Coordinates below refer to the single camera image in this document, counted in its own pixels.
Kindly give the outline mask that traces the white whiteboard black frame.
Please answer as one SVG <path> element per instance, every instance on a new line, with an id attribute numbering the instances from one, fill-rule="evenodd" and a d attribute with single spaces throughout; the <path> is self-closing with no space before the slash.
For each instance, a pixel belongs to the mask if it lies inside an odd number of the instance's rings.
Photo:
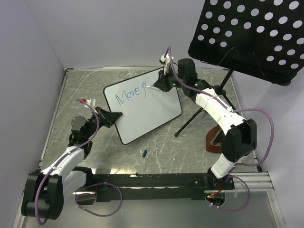
<path id="1" fill-rule="evenodd" d="M 121 143 L 127 145 L 182 114 L 176 88 L 163 92 L 146 88 L 158 79 L 160 69 L 108 85 L 104 96 L 111 112 L 122 112 L 115 123 Z"/>

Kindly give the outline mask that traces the blue marker cap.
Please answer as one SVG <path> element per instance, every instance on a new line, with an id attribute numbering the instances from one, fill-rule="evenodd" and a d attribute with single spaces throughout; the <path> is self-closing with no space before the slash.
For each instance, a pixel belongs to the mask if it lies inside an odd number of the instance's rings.
<path id="1" fill-rule="evenodd" d="M 142 157 L 145 158 L 147 155 L 147 150 L 144 150 L 144 152 L 142 153 Z"/>

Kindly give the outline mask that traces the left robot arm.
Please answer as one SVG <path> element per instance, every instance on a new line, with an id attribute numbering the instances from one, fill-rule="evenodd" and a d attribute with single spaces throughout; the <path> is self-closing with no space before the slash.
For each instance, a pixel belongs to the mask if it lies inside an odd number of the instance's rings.
<path id="1" fill-rule="evenodd" d="M 90 168 L 78 167 L 90 153 L 92 139 L 101 127 L 112 127 L 122 117 L 121 112 L 110 112 L 96 107 L 86 119 L 76 116 L 71 121 L 69 144 L 64 153 L 44 170 L 37 169 L 27 177 L 21 214 L 26 217 L 55 220 L 64 201 L 77 189 L 88 191 L 94 185 Z"/>

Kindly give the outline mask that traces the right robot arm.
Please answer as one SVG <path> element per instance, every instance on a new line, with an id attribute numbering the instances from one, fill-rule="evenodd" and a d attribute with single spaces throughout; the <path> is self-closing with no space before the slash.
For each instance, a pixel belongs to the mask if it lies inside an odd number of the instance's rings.
<path id="1" fill-rule="evenodd" d="M 164 68 L 159 71 L 153 87 L 163 92 L 169 92 L 172 88 L 182 89 L 223 131 L 225 137 L 221 146 L 222 154 L 210 168 L 212 175 L 207 178 L 208 185 L 212 189 L 218 189 L 223 185 L 228 172 L 256 148 L 257 125 L 252 119 L 246 120 L 240 116 L 217 95 L 213 86 L 198 78 L 192 59 L 179 60 L 177 69 L 169 55 L 161 56 L 160 63 Z"/>

